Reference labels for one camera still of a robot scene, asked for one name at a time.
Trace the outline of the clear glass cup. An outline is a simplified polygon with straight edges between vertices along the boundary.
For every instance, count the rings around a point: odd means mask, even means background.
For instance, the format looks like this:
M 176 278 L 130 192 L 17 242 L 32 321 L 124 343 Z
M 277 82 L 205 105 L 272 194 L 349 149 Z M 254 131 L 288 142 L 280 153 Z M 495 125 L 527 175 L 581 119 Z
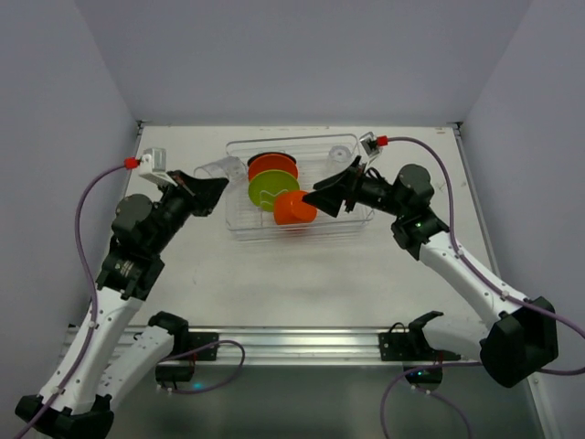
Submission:
M 329 176 L 344 171 L 354 160 L 353 151 L 346 145 L 334 145 L 327 155 L 325 168 Z
M 219 160 L 198 166 L 194 170 L 196 178 L 226 178 L 230 183 L 237 183 L 247 175 L 245 165 L 234 156 L 225 156 Z

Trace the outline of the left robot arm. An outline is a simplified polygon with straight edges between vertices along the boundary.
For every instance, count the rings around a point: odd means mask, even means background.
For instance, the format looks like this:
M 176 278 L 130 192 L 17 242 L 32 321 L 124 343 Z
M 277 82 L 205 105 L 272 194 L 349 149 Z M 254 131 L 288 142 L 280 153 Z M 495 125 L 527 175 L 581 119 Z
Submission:
M 117 359 L 122 334 L 142 308 L 165 264 L 161 254 L 191 217 L 206 217 L 229 184 L 182 171 L 146 171 L 162 196 L 123 198 L 116 207 L 109 250 L 97 276 L 87 277 L 90 305 L 69 349 L 49 381 L 20 399 L 23 437 L 35 429 L 51 438 L 104 438 L 122 400 L 159 361 L 187 351 L 185 319 L 159 312 Z

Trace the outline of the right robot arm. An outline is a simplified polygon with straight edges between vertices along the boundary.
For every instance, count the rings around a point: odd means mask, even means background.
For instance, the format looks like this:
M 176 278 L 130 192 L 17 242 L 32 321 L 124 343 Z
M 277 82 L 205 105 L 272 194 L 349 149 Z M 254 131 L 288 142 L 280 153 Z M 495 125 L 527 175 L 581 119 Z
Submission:
M 394 216 L 398 246 L 442 277 L 475 311 L 488 330 L 479 359 L 498 384 L 512 388 L 558 357 L 555 308 L 531 299 L 471 256 L 431 209 L 434 189 L 426 168 L 409 164 L 393 182 L 355 159 L 344 171 L 314 184 L 303 202 L 336 217 L 360 204 Z

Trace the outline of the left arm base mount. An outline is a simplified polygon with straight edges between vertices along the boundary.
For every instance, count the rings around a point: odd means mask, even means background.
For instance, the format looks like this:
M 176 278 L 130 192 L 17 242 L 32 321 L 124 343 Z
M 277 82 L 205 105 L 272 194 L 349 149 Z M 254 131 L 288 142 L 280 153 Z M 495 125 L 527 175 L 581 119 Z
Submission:
M 217 359 L 217 346 L 203 347 L 218 340 L 218 332 L 189 332 L 181 345 L 155 366 L 156 383 L 173 390 L 178 390 L 180 384 L 189 383 L 194 378 L 198 363 Z

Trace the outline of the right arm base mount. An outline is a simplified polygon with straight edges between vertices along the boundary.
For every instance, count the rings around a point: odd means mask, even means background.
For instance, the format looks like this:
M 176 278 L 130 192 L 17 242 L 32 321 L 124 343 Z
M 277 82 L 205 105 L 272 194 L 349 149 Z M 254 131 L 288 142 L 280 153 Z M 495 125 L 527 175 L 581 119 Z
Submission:
M 423 369 L 413 372 L 411 362 L 430 361 L 442 364 L 444 361 L 458 361 L 459 354 L 444 349 L 433 348 L 423 333 L 424 327 L 433 319 L 443 316 L 443 312 L 430 311 L 404 325 L 393 324 L 389 329 L 378 334 L 378 350 L 382 361 L 400 361 L 407 371 L 407 382 L 416 389 L 436 391 L 443 379 L 442 368 Z

